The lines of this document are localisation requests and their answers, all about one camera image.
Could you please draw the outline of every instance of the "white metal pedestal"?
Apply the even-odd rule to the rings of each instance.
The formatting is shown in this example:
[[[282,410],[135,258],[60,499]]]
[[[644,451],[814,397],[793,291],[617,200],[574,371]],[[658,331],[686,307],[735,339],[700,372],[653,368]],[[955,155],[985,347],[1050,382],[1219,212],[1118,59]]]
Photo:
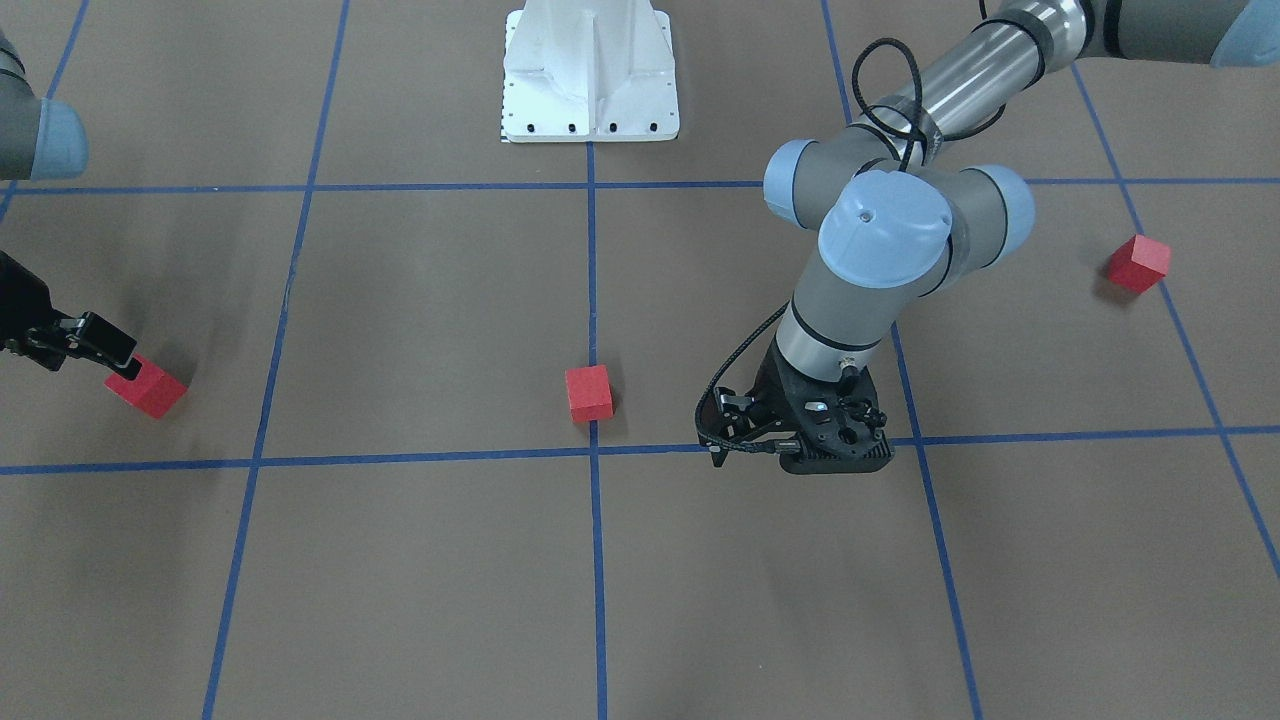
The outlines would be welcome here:
[[[680,132],[671,19],[649,0],[529,0],[507,17],[502,136],[641,142]]]

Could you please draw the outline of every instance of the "grid line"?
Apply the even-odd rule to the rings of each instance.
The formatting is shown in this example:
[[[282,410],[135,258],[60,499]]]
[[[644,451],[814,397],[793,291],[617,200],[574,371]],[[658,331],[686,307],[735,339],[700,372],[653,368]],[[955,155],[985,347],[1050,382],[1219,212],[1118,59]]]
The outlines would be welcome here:
[[[1116,178],[1025,178],[1028,184],[1121,184]],[[1224,178],[1125,178],[1124,184],[1187,184],[1187,186],[1266,186],[1280,184],[1271,177]],[[325,183],[325,184],[159,184],[159,186],[102,186],[102,187],[31,187],[10,182],[5,201],[22,196],[61,195],[234,195],[247,192],[484,192],[499,190],[586,190],[585,182],[392,182],[392,183]],[[758,179],[704,179],[704,181],[600,181],[598,191],[613,190],[690,190],[690,188],[760,188]]]
[[[9,206],[13,205],[14,195],[18,191],[18,181],[9,181],[8,187],[5,187],[4,196],[0,196],[0,223],[4,223],[5,215],[9,214]]]
[[[214,657],[209,670],[209,687],[205,691],[205,707],[202,719],[212,720],[214,706],[218,700],[218,685],[221,679],[223,659],[227,651],[227,638],[230,634],[232,611],[236,606],[236,591],[239,583],[241,562],[244,559],[244,544],[248,538],[250,518],[253,514],[253,497],[257,492],[257,477],[262,468],[262,450],[266,446],[266,433],[271,420],[271,401],[275,396],[275,380],[280,369],[280,356],[284,352],[284,338],[289,324],[289,296],[298,274],[298,259],[302,255],[302,245],[306,241],[307,220],[311,214],[311,199],[315,192],[316,174],[320,169],[320,155],[324,150],[325,129],[329,122],[329,106],[333,102],[333,88],[338,81],[338,65],[342,60],[342,41],[347,31],[347,17],[351,12],[351,0],[342,1],[342,12],[338,15],[338,29],[334,35],[333,54],[329,60],[329,76],[325,82],[324,100],[320,105],[320,119],[316,123],[315,146],[311,151],[311,167],[307,170],[307,190],[302,196],[302,208],[298,211],[298,229],[293,238],[293,252],[289,258],[289,273],[284,282],[284,292],[280,300],[280,318],[275,328],[275,346],[271,351],[271,365],[266,375],[266,388],[262,391],[262,413],[259,420],[257,436],[253,442],[253,457],[250,460],[248,478],[244,482],[244,501],[241,506],[239,524],[236,530],[236,544],[232,550],[230,570],[227,575],[227,593],[223,598],[223,611],[218,623],[218,639],[214,644]]]
[[[1071,74],[1075,76],[1075,85],[1080,90],[1080,96],[1084,99],[1084,106],[1088,109],[1089,118],[1093,120],[1093,128],[1098,133],[1098,141],[1102,143],[1102,150],[1106,152],[1107,163],[1111,164],[1111,172],[1115,173],[1117,187],[1120,188],[1120,193],[1124,196],[1125,206],[1128,206],[1129,214],[1133,218],[1133,225],[1139,233],[1146,234],[1147,231],[1143,227],[1142,215],[1138,214],[1138,208],[1133,202],[1133,195],[1129,192],[1128,181],[1125,181],[1124,173],[1120,172],[1120,164],[1116,161],[1115,152],[1111,149],[1111,141],[1107,140],[1106,129],[1102,127],[1102,118],[1098,115],[1093,99],[1089,96],[1089,88],[1084,83],[1084,76],[1075,64],[1071,65]],[[1188,336],[1187,327],[1183,324],[1181,315],[1178,313],[1178,306],[1174,304],[1174,296],[1169,291],[1169,284],[1165,281],[1160,281],[1158,287],[1160,295],[1165,301],[1165,309],[1169,311],[1169,318],[1174,324],[1174,329],[1178,332],[1178,340],[1181,342],[1183,351],[1187,354],[1187,361],[1190,364],[1192,373],[1196,375],[1196,383],[1199,386],[1201,395],[1204,397],[1204,405],[1208,407],[1210,416],[1213,419],[1213,428],[1216,429],[1217,437],[1222,443],[1222,451],[1226,454],[1226,459],[1231,465],[1231,471],[1235,474],[1235,482],[1240,487],[1240,493],[1244,496],[1244,502],[1249,509],[1249,515],[1253,518],[1253,524],[1262,541],[1262,547],[1266,551],[1267,559],[1271,561],[1271,570],[1275,573],[1276,578],[1280,579],[1280,553],[1276,552],[1275,541],[1271,538],[1271,532],[1267,529],[1266,519],[1262,516],[1262,510],[1258,507],[1257,498],[1253,496],[1253,488],[1249,486],[1249,479],[1244,474],[1244,469],[1240,466],[1239,457],[1235,455],[1235,446],[1231,445],[1231,436],[1226,432],[1226,427],[1222,423],[1217,402],[1213,400],[1213,393],[1208,387],[1208,379],[1204,377],[1204,372],[1196,356],[1196,348],[1192,346],[1190,336]]]
[[[596,296],[596,213],[595,213],[595,143],[586,143],[586,355],[588,365],[599,361],[599,302]],[[608,625],[604,612],[604,512],[600,500],[600,424],[591,420],[588,457],[591,487],[591,564],[595,587],[595,715],[609,716]]]
[[[920,482],[924,484],[924,500],[929,506],[929,524],[933,528],[933,542],[937,544],[938,564],[942,566],[942,582],[947,589],[947,606],[951,609],[951,625],[955,629],[956,647],[960,651],[960,665],[964,670],[964,684],[969,692],[969,708],[974,720],[982,720],[982,698],[978,694],[978,678],[973,670],[973,657],[969,653],[969,635],[964,629],[964,614],[960,611],[960,596],[956,592],[955,574],[951,569],[951,553],[947,551],[947,537],[942,529],[942,512],[933,492],[933,473],[929,470],[929,456],[922,442],[920,415],[915,410],[915,393],[911,392],[911,375],[906,369],[906,352],[902,350],[902,336],[893,323],[890,329],[893,337],[893,350],[897,352],[897,373],[902,379],[902,397],[906,402],[906,416],[911,423],[911,438],[915,439],[915,460],[920,465]]]
[[[823,20],[827,23],[827,42],[831,46],[831,61],[836,70],[836,83],[840,88],[840,100],[845,110],[845,126],[854,122],[852,109],[849,105],[849,91],[845,90],[844,63],[840,58],[840,47],[836,44],[835,23],[831,19],[831,6],[828,0],[822,0]],[[933,542],[937,546],[938,566],[942,570],[942,584],[947,594],[947,606],[951,611],[951,626],[956,635],[956,651],[960,653],[960,665],[964,671],[965,689],[969,693],[969,707],[974,720],[983,720],[982,698],[978,692],[978,679],[973,670],[973,660],[969,655],[969,638],[964,629],[964,614],[960,611],[960,596],[956,592],[955,575],[951,571],[951,553],[947,552],[947,538],[942,528],[942,515],[938,510],[938,501],[933,493],[933,474],[929,470],[929,459],[925,452],[925,443],[920,432],[920,419],[915,410],[915,398],[911,393],[911,377],[906,369],[906,354],[902,348],[902,338],[897,329],[897,323],[890,329],[893,338],[893,348],[897,351],[897,372],[902,383],[902,392],[906,400],[906,414],[911,424],[911,445],[915,447],[915,460],[920,469],[920,484],[924,489],[924,500],[929,510],[929,525],[933,529]]]
[[[1280,436],[1280,425],[1242,425],[1224,428],[1229,436]],[[1092,430],[1068,433],[1009,433],[989,436],[923,436],[890,438],[895,446],[974,446],[974,445],[1019,445],[1019,443],[1064,443],[1064,442],[1106,442],[1160,438],[1217,437],[1217,428],[1162,428],[1137,430]],[[699,454],[707,448],[696,443],[657,443],[657,445],[602,445],[600,457],[626,457],[636,455]],[[370,455],[298,455],[262,457],[257,460],[261,468],[325,468],[335,465],[397,465],[434,462],[477,462],[486,460],[540,460],[552,457],[589,457],[590,446],[585,447],[535,447],[525,450],[462,450],[435,452],[389,452]],[[252,457],[204,459],[204,460],[138,460],[122,462],[59,462],[46,465],[0,465],[3,477],[67,475],[67,474],[105,474],[105,473],[156,473],[164,470],[218,470],[248,469]]]

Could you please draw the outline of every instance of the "robotic arm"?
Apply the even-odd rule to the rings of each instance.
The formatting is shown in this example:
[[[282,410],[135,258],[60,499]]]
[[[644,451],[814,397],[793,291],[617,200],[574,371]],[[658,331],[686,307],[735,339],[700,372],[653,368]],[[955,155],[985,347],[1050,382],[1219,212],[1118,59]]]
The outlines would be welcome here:
[[[87,163],[79,115],[65,102],[36,97],[0,31],[0,179],[74,178]]]
[[[65,102],[37,99],[27,68],[0,31],[0,179],[73,178],[88,163],[79,115]],[[137,377],[137,342],[93,313],[72,318],[54,309],[49,286],[0,252],[0,348],[49,370],[83,357],[125,379]]]
[[[901,49],[873,44],[855,76],[884,44]],[[1006,0],[896,94],[867,105],[855,87],[863,114],[833,138],[778,149],[765,202],[817,229],[818,247],[791,301],[751,337],[781,318],[755,386],[745,396],[717,386],[744,343],[699,401],[699,442],[716,466],[730,451],[777,454],[795,474],[870,473],[893,457],[868,361],[911,300],[998,263],[1036,219],[1012,170],[928,165],[1083,56],[1266,65],[1280,59],[1280,0]]]

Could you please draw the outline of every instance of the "red wooden block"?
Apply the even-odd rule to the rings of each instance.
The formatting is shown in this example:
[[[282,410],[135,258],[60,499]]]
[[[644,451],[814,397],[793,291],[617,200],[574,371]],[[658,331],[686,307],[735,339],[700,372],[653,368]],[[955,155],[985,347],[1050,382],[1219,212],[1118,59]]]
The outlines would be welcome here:
[[[1146,292],[1169,274],[1172,255],[1164,242],[1135,234],[1111,255],[1107,278],[1134,292]]]
[[[138,377],[127,380],[111,373],[111,377],[106,378],[106,387],[129,405],[159,420],[173,407],[174,402],[178,402],[179,397],[186,395],[187,386],[179,383],[146,357],[141,355],[134,355],[134,357],[142,363]]]
[[[566,370],[564,386],[568,388],[568,413],[575,423],[613,416],[613,392],[604,365]]]

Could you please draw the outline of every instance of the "silver metal tube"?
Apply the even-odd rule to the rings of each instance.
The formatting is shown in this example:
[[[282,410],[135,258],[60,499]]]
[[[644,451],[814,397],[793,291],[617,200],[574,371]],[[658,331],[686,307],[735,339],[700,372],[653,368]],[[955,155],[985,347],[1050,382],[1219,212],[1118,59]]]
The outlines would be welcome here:
[[[928,158],[941,146],[941,136],[957,136],[978,127],[1001,105],[1025,90],[1042,72],[1068,67],[1084,47],[1088,28],[1079,0],[1011,0],[1006,13],[1019,24],[992,22],[980,26],[920,73],[924,97],[925,135],[932,135]],[[873,104],[872,111],[884,124],[899,132],[910,127],[915,88],[905,85],[896,94]],[[855,124],[886,135],[865,115]],[[899,152],[906,141],[888,137]],[[925,152],[913,151],[916,161]]]
[[[778,351],[787,364],[805,375],[828,383],[840,379],[845,364],[863,369],[876,355],[879,342],[858,350],[832,347],[813,337],[796,319],[796,309],[787,309],[776,336]]]

